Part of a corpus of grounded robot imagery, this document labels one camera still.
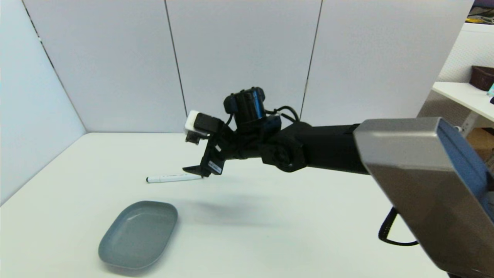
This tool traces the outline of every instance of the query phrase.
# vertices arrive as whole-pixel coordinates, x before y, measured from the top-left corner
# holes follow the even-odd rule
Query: brown basket
[[[494,68],[472,66],[472,77],[470,84],[483,90],[489,91],[494,83]]]

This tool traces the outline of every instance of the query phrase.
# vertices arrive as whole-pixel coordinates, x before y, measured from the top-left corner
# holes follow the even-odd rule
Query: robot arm
[[[221,175],[226,160],[261,157],[293,172],[317,167],[371,174],[440,269],[494,278],[494,179],[465,139],[441,118],[367,120],[312,127],[264,109],[261,88],[224,101],[230,119],[190,113],[186,141],[208,143],[200,165],[184,171]],[[229,128],[235,117],[237,130]]]

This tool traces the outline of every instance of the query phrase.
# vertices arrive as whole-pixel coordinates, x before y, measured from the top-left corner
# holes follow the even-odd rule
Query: black cable
[[[296,122],[300,121],[298,114],[297,114],[297,111],[295,111],[295,109],[291,108],[290,106],[284,105],[278,109],[275,109],[275,112],[278,112],[280,110],[285,110],[285,109],[290,110],[290,112],[293,114],[293,117],[295,118]]]
[[[391,226],[393,225],[393,222],[395,222],[396,216],[398,215],[398,210],[396,208],[392,207],[391,210],[389,211],[388,216],[386,216],[386,219],[381,225],[381,228],[379,229],[379,234],[378,237],[380,240],[393,244],[393,245],[399,245],[399,246],[414,246],[417,245],[417,241],[413,242],[397,242],[394,240],[388,239],[388,234],[389,231],[391,230]]]
[[[295,119],[293,119],[292,117],[288,116],[287,114],[285,113],[281,113],[281,116],[283,116],[285,119],[289,119],[292,123],[296,122]]]
[[[233,114],[230,114],[230,118],[228,118],[228,121],[226,121],[225,126],[228,126],[230,124],[232,118],[233,118]]]

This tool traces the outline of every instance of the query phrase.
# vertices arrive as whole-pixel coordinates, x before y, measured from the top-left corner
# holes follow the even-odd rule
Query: white wall panel
[[[494,26],[465,23],[437,81],[469,82],[472,65],[494,66]]]
[[[25,0],[86,128],[178,132],[183,98],[163,0]]]
[[[3,204],[82,136],[85,129],[50,65],[22,1],[2,0],[1,12]]]
[[[226,119],[223,99],[252,86],[265,107],[300,111],[320,0],[168,1],[187,109]]]
[[[415,117],[470,0],[324,1],[302,120]]]

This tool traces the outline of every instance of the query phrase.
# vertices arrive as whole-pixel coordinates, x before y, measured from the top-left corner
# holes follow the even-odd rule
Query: silver housing
[[[441,118],[367,120],[360,157],[422,248],[442,270],[494,277],[493,177]]]

